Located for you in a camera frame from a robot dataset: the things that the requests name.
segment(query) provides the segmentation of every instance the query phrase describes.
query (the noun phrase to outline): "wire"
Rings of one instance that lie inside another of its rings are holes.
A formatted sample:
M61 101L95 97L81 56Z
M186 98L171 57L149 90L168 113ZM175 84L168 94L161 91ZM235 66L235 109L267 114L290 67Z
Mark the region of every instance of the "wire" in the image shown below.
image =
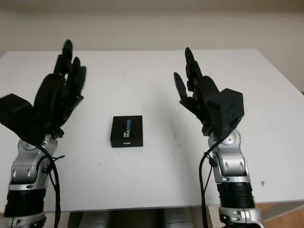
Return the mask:
M203 176L202 176L202 167L203 167L203 162L204 160L208 157L208 155L213 151L218 145L221 144L221 141L216 142L213 146L207 150L203 157L200 160L199 163L199 184L200 184L200 194L201 194L201 215L203 218L203 226L204 228L208 228L208 220L207 220L207 212L206 212L206 202L205 202L205 191L204 191L204 184L203 184Z
M45 156L48 158L49 162L50 162L50 168L53 170L54 172L54 178L55 178L55 182L53 181L51 174L50 174L50 179L52 182L52 185L54 187L54 191L55 191L55 224L54 224L54 228L57 228L59 225L59 221L60 221L60 217L61 217L61 208L60 208L60 185L59 185L59 176L58 176L58 172L57 172L57 168L55 165L55 162L52 158L52 156L47 152L46 149L44 149L42 146L40 145L35 145L38 149L40 149Z
M209 183L209 179L210 179L210 176L211 176L211 172L212 172L212 166L210 166L210 171L209 171L209 175L208 175L208 179L207 179L207 182L206 182L206 185L205 185L205 190L204 190L204 193L206 192L207 190L207 186L208 186L208 183Z

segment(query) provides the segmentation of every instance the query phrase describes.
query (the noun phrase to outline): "black cylindrical segment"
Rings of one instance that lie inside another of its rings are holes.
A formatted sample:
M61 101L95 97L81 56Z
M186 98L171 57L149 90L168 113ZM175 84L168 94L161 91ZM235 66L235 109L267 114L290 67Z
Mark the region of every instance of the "black cylindrical segment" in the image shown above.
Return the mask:
M9 190L4 217L21 217L43 212L45 189Z
M250 183L221 183L218 184L221 206L224 208L254 208Z

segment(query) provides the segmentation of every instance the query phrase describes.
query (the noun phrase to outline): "white table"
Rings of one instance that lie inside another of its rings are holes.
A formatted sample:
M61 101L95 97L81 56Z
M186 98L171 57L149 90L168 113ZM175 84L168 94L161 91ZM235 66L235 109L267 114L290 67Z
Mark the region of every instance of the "white table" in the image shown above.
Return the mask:
M304 98L258 51L194 50L220 90L244 94L238 126L256 202L304 200ZM0 96L30 102L59 52L9 52L0 60ZM208 149L201 123L179 104L173 81L186 82L184 51L78 51L87 66L85 99L64 125L56 155L63 211L200 204L198 166ZM114 115L142 115L144 146L111 148ZM0 127L0 211L6 204L17 136ZM203 168L207 176L209 167ZM212 176L207 205L219 203ZM51 185L45 210L54 210Z

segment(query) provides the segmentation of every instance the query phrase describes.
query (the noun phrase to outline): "robotic hand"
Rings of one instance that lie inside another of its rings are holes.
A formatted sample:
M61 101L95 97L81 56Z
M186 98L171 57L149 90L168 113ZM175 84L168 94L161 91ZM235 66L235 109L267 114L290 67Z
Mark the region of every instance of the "robotic hand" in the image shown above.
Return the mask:
M209 137L210 146L199 165L203 225L208 227L201 170L204 160L209 158L220 195L221 222L226 228L263 228L261 213L251 193L247 163L240 150L241 136L236 130L244 116L243 95L231 89L220 92L210 77L202 75L189 48L185 50L185 57L187 87L193 96L187 96L181 77L174 73L180 103L201 121L203 135Z
M81 91L86 79L86 68L80 65L79 58L75 57L71 63L72 51L72 42L67 40L62 54L57 58L54 73L43 80L34 106L15 94L0 98L1 124L20 137L19 153L11 168L8 202L1 227L43 227L48 176L56 194L55 227L58 226L60 188L52 156L57 147L57 138L64 134L60 127L83 99Z

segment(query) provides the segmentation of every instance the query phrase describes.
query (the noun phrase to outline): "black box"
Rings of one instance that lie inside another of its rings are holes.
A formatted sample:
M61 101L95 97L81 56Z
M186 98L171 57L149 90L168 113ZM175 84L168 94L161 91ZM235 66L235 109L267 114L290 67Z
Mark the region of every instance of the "black box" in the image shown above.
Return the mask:
M143 116L114 116L111 130L112 147L143 146Z

